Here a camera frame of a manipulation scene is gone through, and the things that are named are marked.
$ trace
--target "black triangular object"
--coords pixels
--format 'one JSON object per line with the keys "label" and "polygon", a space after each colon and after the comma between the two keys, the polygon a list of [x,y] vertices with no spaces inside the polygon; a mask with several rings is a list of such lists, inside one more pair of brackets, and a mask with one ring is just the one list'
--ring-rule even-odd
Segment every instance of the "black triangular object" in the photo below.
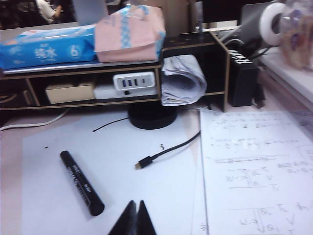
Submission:
{"label": "black triangular object", "polygon": [[136,233],[136,203],[129,202],[108,235],[134,235]]}
{"label": "black triangular object", "polygon": [[145,203],[141,200],[137,215],[137,235],[157,235]]}

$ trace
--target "black marker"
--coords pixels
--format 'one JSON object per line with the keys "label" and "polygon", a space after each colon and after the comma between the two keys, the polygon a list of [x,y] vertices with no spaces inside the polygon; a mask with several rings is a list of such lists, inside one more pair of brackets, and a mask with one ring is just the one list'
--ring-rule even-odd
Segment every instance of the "black marker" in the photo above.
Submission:
{"label": "black marker", "polygon": [[61,152],[60,156],[64,165],[68,169],[68,172],[73,177],[74,183],[82,195],[90,214],[93,216],[101,214],[104,210],[104,204],[84,176],[79,166],[76,164],[75,160],[67,151]]}

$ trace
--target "white cable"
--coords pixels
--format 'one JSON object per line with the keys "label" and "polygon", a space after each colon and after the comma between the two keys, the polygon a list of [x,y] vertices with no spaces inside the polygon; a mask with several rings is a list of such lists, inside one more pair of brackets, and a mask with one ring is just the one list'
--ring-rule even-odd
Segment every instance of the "white cable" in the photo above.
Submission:
{"label": "white cable", "polygon": [[234,39],[230,39],[229,41],[227,41],[225,43],[225,45],[227,45],[228,43],[231,43],[231,42],[239,42],[241,44],[245,44],[243,41],[241,41],[240,39],[237,39],[237,38],[234,38]]}
{"label": "white cable", "polygon": [[50,120],[50,121],[46,121],[46,122],[42,122],[42,123],[34,123],[34,124],[15,124],[15,125],[8,125],[8,126],[4,126],[0,128],[0,131],[4,131],[6,129],[11,129],[11,128],[23,128],[23,127],[35,127],[35,126],[45,126],[48,124],[51,124],[57,120],[59,120],[60,118],[62,118],[68,111],[70,110],[70,108],[66,109],[62,114],[60,114],[59,116],[57,116],[55,119]]}
{"label": "white cable", "polygon": [[233,35],[235,32],[237,32],[239,29],[241,28],[241,25],[237,26],[236,28],[234,28],[232,31],[230,31],[229,33],[225,34],[223,37],[220,38],[220,41],[224,41],[225,39],[229,38],[231,35]]}

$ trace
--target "black speaker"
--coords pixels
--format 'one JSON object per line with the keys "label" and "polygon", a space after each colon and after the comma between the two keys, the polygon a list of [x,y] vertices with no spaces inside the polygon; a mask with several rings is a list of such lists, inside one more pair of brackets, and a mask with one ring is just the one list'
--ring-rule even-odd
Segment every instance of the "black speaker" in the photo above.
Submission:
{"label": "black speaker", "polygon": [[249,106],[256,89],[259,68],[238,51],[230,48],[228,102],[234,106]]}

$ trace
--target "handwritten notes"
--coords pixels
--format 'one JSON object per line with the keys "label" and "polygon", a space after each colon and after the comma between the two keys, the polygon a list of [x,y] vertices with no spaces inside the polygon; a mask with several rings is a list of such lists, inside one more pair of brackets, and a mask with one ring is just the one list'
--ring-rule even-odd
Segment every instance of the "handwritten notes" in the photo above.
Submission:
{"label": "handwritten notes", "polygon": [[201,110],[210,235],[313,234],[313,143],[285,112]]}

